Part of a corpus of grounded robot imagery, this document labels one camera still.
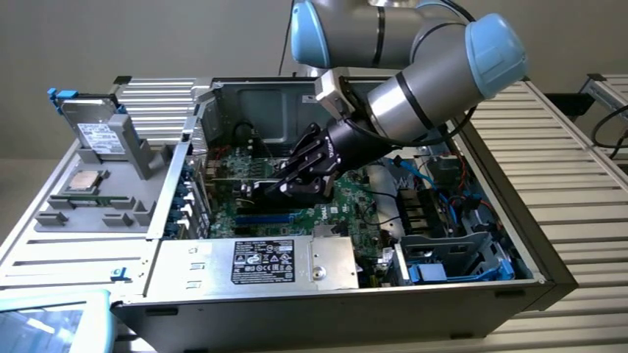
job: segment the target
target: metal panel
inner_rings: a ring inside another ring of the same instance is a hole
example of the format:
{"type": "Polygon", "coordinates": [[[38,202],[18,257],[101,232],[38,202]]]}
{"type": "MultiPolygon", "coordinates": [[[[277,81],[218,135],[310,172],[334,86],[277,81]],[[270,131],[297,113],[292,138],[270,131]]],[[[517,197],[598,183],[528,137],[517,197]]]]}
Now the metal panel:
{"type": "Polygon", "coordinates": [[[602,181],[589,180],[584,182],[544,182],[544,183],[521,183],[514,185],[514,189],[521,190],[613,190],[618,189],[617,183],[612,179],[602,181]]]}
{"type": "MultiPolygon", "coordinates": [[[[166,181],[178,180],[182,159],[189,142],[174,148],[174,158],[169,164],[166,181]]],[[[112,288],[114,294],[142,293],[146,276],[141,276],[144,267],[152,264],[157,242],[146,242],[146,233],[120,232],[36,232],[32,219],[38,210],[46,209],[45,199],[58,193],[76,165],[77,144],[72,145],[60,166],[54,170],[24,214],[12,235],[0,252],[5,254],[0,265],[0,289],[18,293],[53,293],[81,288],[112,288]],[[132,281],[113,285],[109,273],[126,267],[132,281]]],[[[153,215],[149,231],[161,236],[158,227],[164,227],[165,216],[158,218],[161,208],[169,209],[172,193],[161,193],[157,200],[157,212],[153,215]]]]}
{"type": "Polygon", "coordinates": [[[605,287],[605,288],[580,288],[569,293],[562,301],[569,300],[590,300],[590,299],[613,299],[628,297],[628,287],[605,287]]]}
{"type": "Polygon", "coordinates": [[[588,162],[545,162],[545,163],[501,163],[501,169],[508,171],[544,170],[544,169],[580,169],[604,171],[593,161],[588,162]]]}
{"type": "MultiPolygon", "coordinates": [[[[604,327],[584,329],[557,329],[542,332],[516,331],[498,335],[489,335],[484,339],[450,340],[441,342],[404,343],[380,346],[360,346],[334,348],[333,353],[368,352],[368,353],[477,353],[477,352],[521,352],[520,349],[534,348],[524,352],[550,352],[550,348],[574,346],[594,346],[604,344],[628,343],[628,327],[604,327]]],[[[325,353],[329,349],[308,349],[298,351],[270,351],[266,353],[325,353]]],[[[582,349],[565,352],[597,352],[597,350],[582,349]]]]}
{"type": "Polygon", "coordinates": [[[628,221],[628,206],[546,207],[530,210],[538,224],[628,221]]]}
{"type": "Polygon", "coordinates": [[[550,204],[628,203],[628,194],[616,190],[577,190],[546,193],[520,191],[518,195],[528,207],[550,204]]]}
{"type": "Polygon", "coordinates": [[[560,128],[552,129],[505,129],[477,131],[482,140],[526,140],[530,137],[536,139],[568,138],[569,134],[560,128]]]}
{"type": "Polygon", "coordinates": [[[554,224],[541,228],[553,244],[628,240],[628,222],[554,224]]]}
{"type": "Polygon", "coordinates": [[[564,185],[569,185],[570,183],[580,183],[580,182],[589,183],[589,182],[610,182],[612,181],[612,178],[608,175],[598,175],[598,174],[544,175],[544,176],[529,175],[524,177],[510,176],[508,179],[514,185],[514,188],[518,186],[518,184],[564,183],[564,185]]]}
{"type": "Polygon", "coordinates": [[[185,118],[194,113],[196,79],[132,79],[118,89],[137,135],[150,144],[178,140],[185,118]]]}

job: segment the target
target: motherboard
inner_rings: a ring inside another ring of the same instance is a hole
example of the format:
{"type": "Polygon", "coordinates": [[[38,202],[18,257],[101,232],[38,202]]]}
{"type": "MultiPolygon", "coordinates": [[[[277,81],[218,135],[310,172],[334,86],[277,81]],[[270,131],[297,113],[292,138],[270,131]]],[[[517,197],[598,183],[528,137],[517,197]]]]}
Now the motherboard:
{"type": "Polygon", "coordinates": [[[212,197],[209,238],[242,236],[350,236],[354,251],[368,257],[381,253],[373,197],[362,170],[336,180],[333,201],[301,210],[260,209],[238,197],[244,182],[268,180],[282,158],[254,157],[244,148],[229,149],[208,162],[206,190],[212,197]]]}

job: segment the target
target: blue cable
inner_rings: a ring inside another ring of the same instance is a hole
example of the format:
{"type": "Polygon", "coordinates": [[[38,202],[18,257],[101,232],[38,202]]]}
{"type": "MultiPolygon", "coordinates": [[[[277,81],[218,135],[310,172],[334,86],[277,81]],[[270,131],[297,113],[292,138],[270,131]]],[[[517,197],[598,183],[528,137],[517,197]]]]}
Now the blue cable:
{"type": "MultiPolygon", "coordinates": [[[[412,166],[412,164],[409,164],[405,160],[402,160],[400,162],[400,166],[406,170],[409,171],[413,175],[416,175],[420,179],[425,180],[429,185],[432,186],[432,189],[433,190],[438,190],[437,187],[436,187],[436,184],[433,183],[433,180],[432,178],[429,178],[429,176],[421,174],[421,172],[412,166]]],[[[458,223],[458,218],[456,217],[454,215],[454,210],[453,210],[453,206],[449,204],[449,200],[446,197],[444,197],[444,195],[441,193],[438,193],[438,197],[440,199],[442,200],[442,202],[449,206],[449,212],[452,213],[452,219],[453,219],[453,223],[457,224],[458,223]]]]}

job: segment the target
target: warning label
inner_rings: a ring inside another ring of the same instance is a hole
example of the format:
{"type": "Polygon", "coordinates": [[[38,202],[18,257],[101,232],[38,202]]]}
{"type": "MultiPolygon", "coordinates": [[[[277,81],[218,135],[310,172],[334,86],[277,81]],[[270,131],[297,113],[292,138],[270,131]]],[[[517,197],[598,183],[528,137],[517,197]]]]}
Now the warning label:
{"type": "Polygon", "coordinates": [[[97,154],[124,154],[116,132],[105,124],[77,124],[90,149],[97,154]]]}
{"type": "Polygon", "coordinates": [[[232,282],[236,285],[294,282],[294,241],[236,241],[232,282]]]}

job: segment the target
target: black cable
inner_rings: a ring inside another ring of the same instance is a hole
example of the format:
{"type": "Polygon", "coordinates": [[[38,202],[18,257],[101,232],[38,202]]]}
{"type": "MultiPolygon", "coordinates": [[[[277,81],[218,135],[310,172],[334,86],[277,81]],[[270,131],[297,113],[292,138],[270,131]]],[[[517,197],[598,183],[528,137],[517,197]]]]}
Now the black cable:
{"type": "Polygon", "coordinates": [[[285,49],[288,48],[288,33],[290,32],[290,23],[292,23],[292,8],[294,7],[294,0],[290,1],[290,17],[288,18],[288,26],[285,27],[284,35],[284,50],[281,52],[281,61],[278,63],[278,72],[277,76],[281,76],[281,69],[284,68],[284,59],[285,59],[285,49]]]}
{"type": "Polygon", "coordinates": [[[457,5],[452,0],[441,0],[450,8],[453,8],[453,10],[456,10],[460,15],[464,16],[464,18],[469,21],[469,22],[474,22],[474,17],[470,15],[470,13],[466,11],[466,9],[464,7],[461,7],[460,5],[457,5]]]}
{"type": "Polygon", "coordinates": [[[456,200],[464,201],[464,199],[465,199],[464,196],[457,196],[457,195],[449,196],[449,203],[453,204],[453,201],[456,200]]]}
{"type": "Polygon", "coordinates": [[[617,146],[614,147],[614,150],[612,151],[612,153],[608,155],[608,158],[610,158],[610,159],[614,158],[614,156],[617,155],[618,150],[620,150],[618,146],[621,146],[621,144],[624,143],[624,140],[625,140],[625,139],[626,139],[626,138],[622,137],[622,136],[618,138],[617,143],[616,143],[617,146]]]}
{"type": "Polygon", "coordinates": [[[396,216],[396,217],[392,217],[390,219],[386,219],[385,221],[382,221],[380,223],[368,222],[368,220],[366,220],[366,211],[370,208],[373,208],[373,206],[374,206],[374,202],[364,209],[364,211],[357,209],[358,214],[360,214],[360,218],[362,219],[362,222],[366,223],[369,226],[380,226],[381,224],[386,224],[389,221],[394,221],[396,219],[401,218],[401,216],[396,216]]]}
{"type": "Polygon", "coordinates": [[[433,138],[432,140],[424,140],[424,141],[414,141],[414,142],[406,142],[401,140],[393,140],[390,138],[385,138],[376,134],[374,132],[370,132],[369,130],[364,129],[360,125],[357,125],[350,119],[344,119],[344,122],[346,123],[350,128],[358,132],[360,134],[374,138],[382,143],[386,143],[390,146],[398,146],[398,147],[422,147],[422,146],[432,146],[437,145],[438,143],[442,143],[448,139],[453,138],[458,133],[460,130],[462,130],[462,127],[469,123],[470,118],[473,117],[474,110],[477,109],[477,106],[472,107],[469,111],[466,112],[466,115],[460,122],[458,126],[454,127],[452,132],[448,132],[442,134],[438,138],[433,138]]]}
{"type": "Polygon", "coordinates": [[[390,193],[380,193],[380,192],[377,192],[377,191],[366,190],[365,188],[361,188],[361,187],[357,187],[357,189],[360,189],[360,190],[364,191],[365,193],[372,193],[373,195],[382,195],[382,196],[392,197],[392,198],[396,200],[396,196],[392,195],[390,193]]]}
{"type": "Polygon", "coordinates": [[[600,131],[600,128],[604,126],[604,124],[610,120],[613,119],[613,117],[616,117],[618,114],[624,113],[625,111],[628,110],[628,105],[618,108],[614,112],[612,112],[610,114],[608,114],[606,116],[604,116],[604,118],[600,120],[600,122],[596,124],[596,126],[593,127],[593,130],[590,132],[590,140],[593,141],[593,144],[598,147],[604,147],[606,149],[624,149],[624,148],[628,148],[628,145],[622,145],[621,143],[617,143],[616,145],[608,145],[605,143],[601,143],[598,140],[597,140],[597,132],[600,131]]]}

